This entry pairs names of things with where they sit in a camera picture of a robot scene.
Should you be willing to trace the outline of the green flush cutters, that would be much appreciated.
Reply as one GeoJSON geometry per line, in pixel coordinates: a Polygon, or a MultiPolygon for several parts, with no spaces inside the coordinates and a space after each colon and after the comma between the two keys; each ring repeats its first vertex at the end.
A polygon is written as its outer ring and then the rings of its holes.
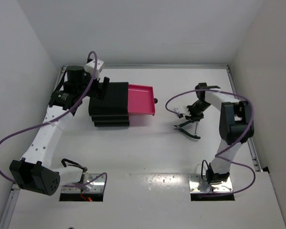
{"type": "Polygon", "coordinates": [[[193,121],[193,120],[185,121],[184,123],[174,125],[174,130],[179,131],[180,133],[182,133],[183,135],[185,135],[188,138],[191,138],[194,140],[200,140],[201,139],[200,136],[195,136],[196,122],[197,121],[193,121]],[[194,132],[193,133],[188,132],[188,130],[189,130],[188,125],[194,125],[194,132]]]}

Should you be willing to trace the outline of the black drawer cabinet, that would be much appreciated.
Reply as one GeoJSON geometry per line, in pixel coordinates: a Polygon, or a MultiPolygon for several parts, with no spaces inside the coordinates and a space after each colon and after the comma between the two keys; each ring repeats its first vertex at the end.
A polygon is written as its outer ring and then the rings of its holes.
{"type": "Polygon", "coordinates": [[[91,98],[88,112],[95,127],[128,127],[128,82],[109,83],[103,100],[91,98]]]}

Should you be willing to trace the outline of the pink top drawer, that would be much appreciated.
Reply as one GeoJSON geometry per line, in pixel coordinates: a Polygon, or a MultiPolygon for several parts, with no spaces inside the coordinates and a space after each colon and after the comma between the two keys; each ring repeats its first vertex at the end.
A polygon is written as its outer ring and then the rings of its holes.
{"type": "Polygon", "coordinates": [[[129,84],[128,113],[130,115],[155,115],[155,97],[152,86],[129,84]]]}

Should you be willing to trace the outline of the silver metal wrench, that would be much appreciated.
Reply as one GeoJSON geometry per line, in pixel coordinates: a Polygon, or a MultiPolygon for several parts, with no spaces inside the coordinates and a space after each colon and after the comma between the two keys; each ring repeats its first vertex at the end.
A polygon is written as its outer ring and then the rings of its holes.
{"type": "Polygon", "coordinates": [[[195,136],[198,136],[199,122],[196,122],[195,126],[195,136]]]}

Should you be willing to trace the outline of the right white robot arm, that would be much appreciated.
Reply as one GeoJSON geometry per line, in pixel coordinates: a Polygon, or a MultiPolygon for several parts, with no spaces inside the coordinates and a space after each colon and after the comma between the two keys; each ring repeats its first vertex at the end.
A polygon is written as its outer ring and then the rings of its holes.
{"type": "Polygon", "coordinates": [[[252,107],[246,100],[238,100],[224,93],[213,92],[218,86],[199,83],[196,87],[198,100],[187,106],[187,120],[200,121],[204,111],[215,107],[220,111],[219,134],[221,142],[216,156],[208,164],[205,172],[206,182],[215,184],[225,182],[230,176],[231,163],[243,143],[254,134],[252,107]]]}

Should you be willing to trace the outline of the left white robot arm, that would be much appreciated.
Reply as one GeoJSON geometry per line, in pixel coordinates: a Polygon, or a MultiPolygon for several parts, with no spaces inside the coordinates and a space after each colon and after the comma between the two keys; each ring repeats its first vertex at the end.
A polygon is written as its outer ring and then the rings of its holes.
{"type": "Polygon", "coordinates": [[[57,87],[51,94],[42,124],[28,150],[20,160],[13,160],[10,172],[20,189],[53,195],[59,187],[86,189],[94,180],[86,180],[87,168],[62,160],[62,167],[52,168],[52,159],[64,128],[75,116],[83,98],[103,99],[109,84],[105,77],[100,86],[99,74],[103,62],[85,66],[67,66],[57,87]]]}

